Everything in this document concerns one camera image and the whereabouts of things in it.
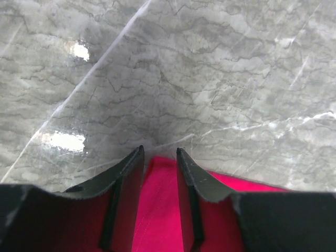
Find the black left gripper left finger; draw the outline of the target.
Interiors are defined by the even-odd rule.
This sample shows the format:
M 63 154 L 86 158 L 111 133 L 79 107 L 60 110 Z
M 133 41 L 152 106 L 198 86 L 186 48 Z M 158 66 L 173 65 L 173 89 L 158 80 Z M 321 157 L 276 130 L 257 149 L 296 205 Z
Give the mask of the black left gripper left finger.
M 64 192 L 1 185 L 1 251 L 131 251 L 144 148 Z

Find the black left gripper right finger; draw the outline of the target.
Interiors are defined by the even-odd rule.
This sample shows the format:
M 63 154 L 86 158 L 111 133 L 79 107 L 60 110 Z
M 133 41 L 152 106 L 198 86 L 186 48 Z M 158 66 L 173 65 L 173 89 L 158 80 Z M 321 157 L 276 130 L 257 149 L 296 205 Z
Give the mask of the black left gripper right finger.
M 176 161 L 184 251 L 335 251 L 333 192 L 243 192 Z

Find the red t shirt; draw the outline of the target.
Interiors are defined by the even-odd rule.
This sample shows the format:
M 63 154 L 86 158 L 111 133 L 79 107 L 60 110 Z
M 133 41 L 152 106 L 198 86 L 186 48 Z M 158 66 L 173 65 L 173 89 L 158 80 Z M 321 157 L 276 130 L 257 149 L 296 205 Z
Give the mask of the red t shirt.
M 176 161 L 154 157 L 142 185 L 132 251 L 183 251 Z M 244 251 L 228 199 L 201 201 L 205 241 L 201 251 Z

